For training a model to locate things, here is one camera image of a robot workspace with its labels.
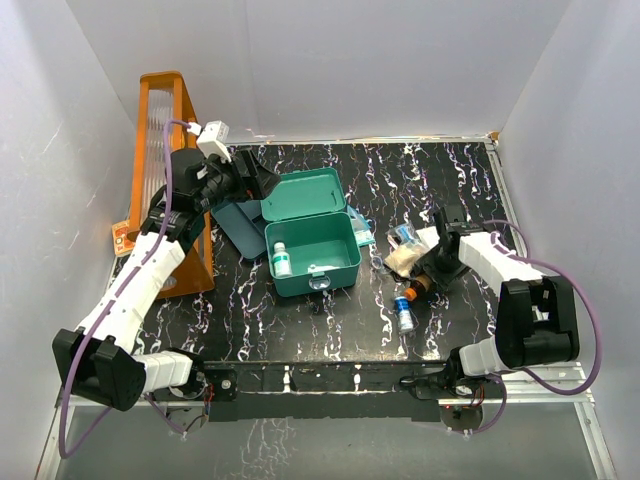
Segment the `brown orange-cap bottle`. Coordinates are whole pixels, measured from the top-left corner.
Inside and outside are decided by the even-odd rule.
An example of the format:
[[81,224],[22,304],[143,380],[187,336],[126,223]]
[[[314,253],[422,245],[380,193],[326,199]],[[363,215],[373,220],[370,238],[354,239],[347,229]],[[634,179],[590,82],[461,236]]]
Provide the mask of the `brown orange-cap bottle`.
[[417,275],[409,282],[408,287],[404,291],[404,297],[409,302],[413,302],[427,294],[432,289],[432,285],[433,281],[428,275]]

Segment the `beige gauze bag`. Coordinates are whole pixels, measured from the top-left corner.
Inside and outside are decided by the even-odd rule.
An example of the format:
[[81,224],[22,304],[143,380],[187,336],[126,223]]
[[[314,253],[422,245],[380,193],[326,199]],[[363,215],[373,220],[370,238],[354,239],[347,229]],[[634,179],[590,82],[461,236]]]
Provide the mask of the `beige gauze bag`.
[[409,278],[413,266],[425,253],[426,250],[420,245],[400,245],[384,259],[384,264],[400,277]]

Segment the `white medicine bottle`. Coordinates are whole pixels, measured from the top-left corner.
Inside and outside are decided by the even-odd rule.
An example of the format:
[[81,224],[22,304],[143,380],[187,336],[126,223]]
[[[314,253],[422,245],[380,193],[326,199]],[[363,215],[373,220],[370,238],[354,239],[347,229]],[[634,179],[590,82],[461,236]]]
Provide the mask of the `white medicine bottle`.
[[292,264],[285,244],[283,242],[276,242],[273,249],[274,254],[272,265],[275,277],[285,278],[292,276]]

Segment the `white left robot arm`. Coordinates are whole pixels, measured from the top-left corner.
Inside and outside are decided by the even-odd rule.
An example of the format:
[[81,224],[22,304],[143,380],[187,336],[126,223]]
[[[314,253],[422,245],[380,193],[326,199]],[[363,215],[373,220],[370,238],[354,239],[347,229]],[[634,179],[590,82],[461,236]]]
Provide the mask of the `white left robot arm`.
[[76,329],[62,329],[53,339],[63,396],[119,411],[169,387],[186,399],[200,396],[207,376],[197,357],[179,349],[135,355],[138,331],[202,233],[206,214],[225,201],[263,200],[280,181],[248,148],[230,160],[196,148],[173,151],[166,183],[152,197],[124,267]]

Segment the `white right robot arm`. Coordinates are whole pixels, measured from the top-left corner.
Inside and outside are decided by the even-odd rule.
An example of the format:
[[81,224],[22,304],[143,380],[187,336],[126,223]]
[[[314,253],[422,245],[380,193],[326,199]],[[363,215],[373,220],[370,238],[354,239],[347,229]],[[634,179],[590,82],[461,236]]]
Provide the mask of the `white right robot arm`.
[[444,292],[472,270],[498,298],[495,331],[455,348],[444,369],[426,377],[432,388],[466,397],[482,377],[574,360],[580,352],[574,292],[561,276],[547,276],[500,250],[497,235],[468,222],[460,207],[442,207],[426,229],[429,250],[411,275]]

